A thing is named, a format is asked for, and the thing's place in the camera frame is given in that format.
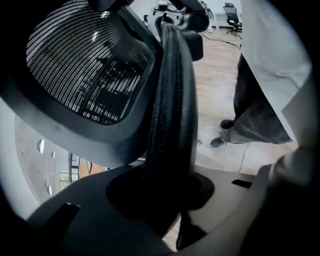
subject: person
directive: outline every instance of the person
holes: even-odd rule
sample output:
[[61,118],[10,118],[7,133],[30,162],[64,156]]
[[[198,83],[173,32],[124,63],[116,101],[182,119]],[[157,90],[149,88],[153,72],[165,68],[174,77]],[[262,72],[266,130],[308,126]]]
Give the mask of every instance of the person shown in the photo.
[[211,147],[296,140],[283,110],[306,82],[312,64],[298,35],[268,1],[241,0],[242,48],[233,120]]

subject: black plastic frame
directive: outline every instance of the black plastic frame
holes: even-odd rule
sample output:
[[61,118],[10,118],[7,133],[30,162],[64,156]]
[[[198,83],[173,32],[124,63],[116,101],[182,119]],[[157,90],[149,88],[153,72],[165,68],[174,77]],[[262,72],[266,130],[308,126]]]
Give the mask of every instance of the black plastic frame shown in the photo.
[[15,21],[8,22],[4,28],[7,40],[4,41],[6,51],[2,61],[5,67],[0,96],[28,125],[69,152],[102,166],[118,167],[132,163],[147,148],[162,47],[130,7],[121,7],[118,10],[120,17],[130,24],[151,51],[129,103],[131,110],[121,121],[111,125],[79,115],[56,101],[38,84],[26,61],[27,43],[33,29],[66,2],[34,0],[15,11]]

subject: window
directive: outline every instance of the window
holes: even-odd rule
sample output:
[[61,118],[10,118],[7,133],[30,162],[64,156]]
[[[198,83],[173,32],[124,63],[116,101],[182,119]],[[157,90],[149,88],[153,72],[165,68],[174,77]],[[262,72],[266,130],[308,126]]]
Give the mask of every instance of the window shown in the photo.
[[[78,180],[78,174],[77,173],[72,173],[71,174],[71,180],[72,180],[72,182],[77,181]],[[69,185],[70,185],[69,173],[60,172],[60,191],[64,190]]]

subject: white surface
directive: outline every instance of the white surface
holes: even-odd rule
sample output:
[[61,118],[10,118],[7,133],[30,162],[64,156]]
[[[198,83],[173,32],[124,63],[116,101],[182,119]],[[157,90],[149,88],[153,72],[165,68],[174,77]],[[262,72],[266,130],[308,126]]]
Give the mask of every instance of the white surface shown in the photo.
[[241,3],[242,54],[288,135],[299,143],[283,109],[309,76],[309,57],[291,25],[269,2]]
[[39,206],[21,170],[15,142],[15,114],[0,98],[0,183],[12,210],[26,219]]

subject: wooden floor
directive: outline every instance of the wooden floor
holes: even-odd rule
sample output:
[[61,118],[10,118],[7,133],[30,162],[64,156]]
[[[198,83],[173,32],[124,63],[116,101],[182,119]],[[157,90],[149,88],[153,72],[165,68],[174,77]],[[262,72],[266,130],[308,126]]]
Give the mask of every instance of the wooden floor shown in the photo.
[[[227,34],[228,29],[204,33],[211,39],[222,39],[236,45],[239,37]],[[274,163],[279,157],[294,150],[295,142],[274,145],[262,142],[246,144],[228,143],[211,148],[212,139],[219,136],[220,122],[235,116],[233,98],[237,78],[237,65],[241,50],[233,45],[203,38],[204,57],[194,63],[198,99],[198,139],[196,164],[228,172],[257,174],[259,168]]]

